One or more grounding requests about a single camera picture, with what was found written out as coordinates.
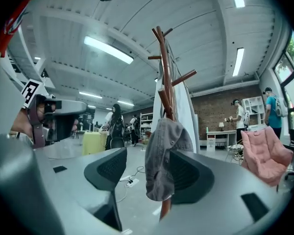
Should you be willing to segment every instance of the gray cap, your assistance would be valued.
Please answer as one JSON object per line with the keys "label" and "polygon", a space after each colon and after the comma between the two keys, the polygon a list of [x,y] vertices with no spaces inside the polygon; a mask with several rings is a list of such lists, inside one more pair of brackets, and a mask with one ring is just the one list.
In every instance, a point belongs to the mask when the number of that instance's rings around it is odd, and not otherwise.
{"label": "gray cap", "polygon": [[181,123],[161,118],[145,154],[146,195],[151,200],[164,201],[174,194],[169,164],[171,151],[193,152],[192,140]]}

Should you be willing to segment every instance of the brick wall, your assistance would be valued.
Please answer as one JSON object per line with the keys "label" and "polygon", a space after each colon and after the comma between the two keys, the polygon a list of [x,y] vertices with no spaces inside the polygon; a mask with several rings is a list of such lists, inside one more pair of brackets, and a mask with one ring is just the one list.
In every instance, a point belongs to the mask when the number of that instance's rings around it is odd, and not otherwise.
{"label": "brick wall", "polygon": [[[230,116],[236,117],[235,106],[231,106],[233,99],[242,100],[244,98],[261,96],[262,93],[258,85],[237,88],[219,93],[213,93],[204,96],[193,97],[193,107],[195,114],[198,115],[199,138],[206,139],[206,127],[210,131],[218,131],[219,123],[224,122],[225,118]],[[257,124],[257,116],[251,116],[250,125]],[[224,130],[235,130],[236,125],[224,123]]]}

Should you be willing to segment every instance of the pink armchair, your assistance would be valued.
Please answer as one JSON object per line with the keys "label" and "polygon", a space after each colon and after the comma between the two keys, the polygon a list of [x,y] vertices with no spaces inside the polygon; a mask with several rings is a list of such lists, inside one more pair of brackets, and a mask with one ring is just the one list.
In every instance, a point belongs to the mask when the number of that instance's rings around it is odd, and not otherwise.
{"label": "pink armchair", "polygon": [[268,185],[278,185],[292,161],[293,152],[283,146],[271,127],[255,132],[242,131],[242,138],[242,167]]}

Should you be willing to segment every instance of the yellow table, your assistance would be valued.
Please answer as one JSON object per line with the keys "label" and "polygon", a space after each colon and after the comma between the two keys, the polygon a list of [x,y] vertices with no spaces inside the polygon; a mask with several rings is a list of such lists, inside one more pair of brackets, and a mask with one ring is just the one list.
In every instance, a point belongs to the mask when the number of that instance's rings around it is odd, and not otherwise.
{"label": "yellow table", "polygon": [[83,137],[83,153],[89,155],[105,150],[107,132],[85,132]]}

